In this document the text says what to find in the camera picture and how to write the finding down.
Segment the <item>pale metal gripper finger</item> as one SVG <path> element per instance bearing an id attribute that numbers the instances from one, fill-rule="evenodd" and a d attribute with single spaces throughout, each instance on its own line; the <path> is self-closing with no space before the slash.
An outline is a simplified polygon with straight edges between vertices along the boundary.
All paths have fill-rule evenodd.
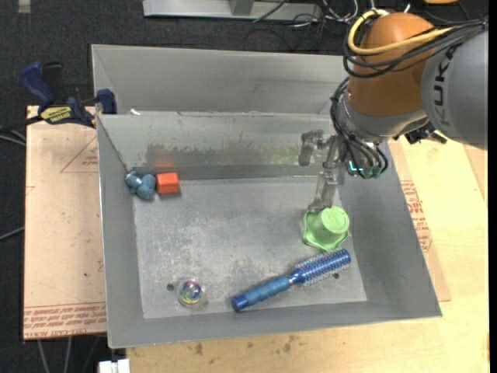
<path id="1" fill-rule="evenodd" d="M 319 212 L 334 204 L 335 193 L 344 183 L 343 171 L 319 171 L 315 198 L 309 204 L 309 211 Z"/>
<path id="2" fill-rule="evenodd" d="M 298 156 L 298 163 L 300 166 L 310 165 L 314 150 L 323 147 L 323 136 L 323 130 L 311 130 L 301 135 L 301 150 Z"/>

